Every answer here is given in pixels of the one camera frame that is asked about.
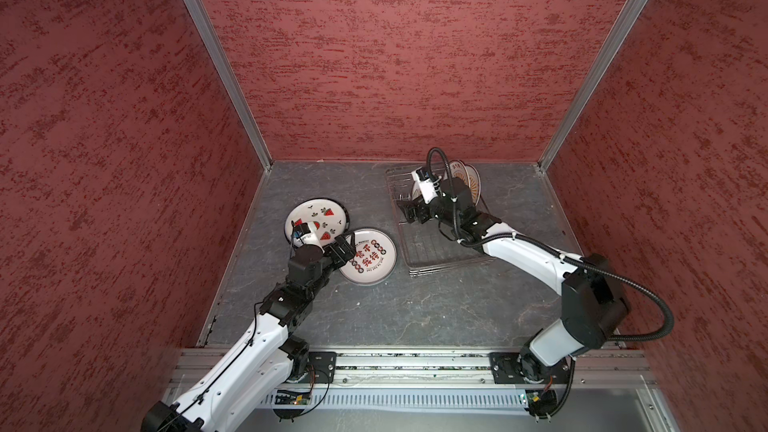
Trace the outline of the plain white plate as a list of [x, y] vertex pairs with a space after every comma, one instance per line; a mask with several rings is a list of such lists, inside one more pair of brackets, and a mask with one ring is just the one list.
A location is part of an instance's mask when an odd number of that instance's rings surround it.
[[[309, 233], [299, 236], [295, 227], [302, 224], [308, 225]], [[308, 243], [325, 247], [345, 233], [349, 226], [349, 214], [344, 206], [328, 198], [314, 198], [291, 210], [284, 222], [284, 232], [292, 246]]]

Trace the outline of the white plate blue rim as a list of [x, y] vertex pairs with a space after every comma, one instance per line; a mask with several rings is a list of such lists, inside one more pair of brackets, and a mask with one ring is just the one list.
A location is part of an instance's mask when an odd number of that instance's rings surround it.
[[348, 281], [362, 286], [376, 285], [387, 279], [397, 263], [394, 241], [374, 228], [354, 232], [355, 256], [339, 269]]

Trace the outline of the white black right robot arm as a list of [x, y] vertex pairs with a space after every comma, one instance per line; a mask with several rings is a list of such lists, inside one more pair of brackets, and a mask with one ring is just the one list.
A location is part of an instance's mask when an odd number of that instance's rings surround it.
[[619, 280], [595, 270], [604, 263], [601, 257], [581, 257], [520, 233], [478, 210], [468, 186], [456, 178], [437, 178], [424, 168], [411, 178], [419, 193], [397, 202], [407, 222], [436, 220], [449, 228], [448, 239], [513, 265], [560, 296], [560, 318], [521, 348], [518, 375], [539, 383], [566, 357], [599, 349], [612, 339], [630, 304]]

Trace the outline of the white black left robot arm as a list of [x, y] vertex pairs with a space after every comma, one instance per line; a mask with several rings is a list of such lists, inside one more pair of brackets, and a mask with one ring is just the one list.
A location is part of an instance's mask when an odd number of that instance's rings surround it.
[[330, 275], [355, 256], [353, 232], [324, 247], [309, 243], [296, 247], [285, 281], [254, 305], [253, 322], [239, 341], [173, 404], [152, 406], [141, 429], [234, 431], [280, 384], [302, 378], [309, 347], [293, 334]]

